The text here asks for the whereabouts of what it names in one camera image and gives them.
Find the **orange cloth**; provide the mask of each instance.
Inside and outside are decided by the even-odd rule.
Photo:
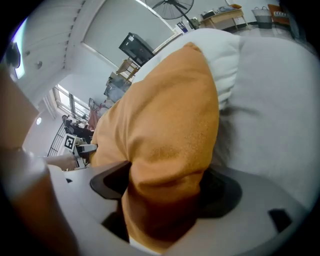
[[[91,163],[132,162],[122,208],[134,240],[163,253],[194,224],[218,122],[217,90],[193,43],[132,84],[101,117]]]

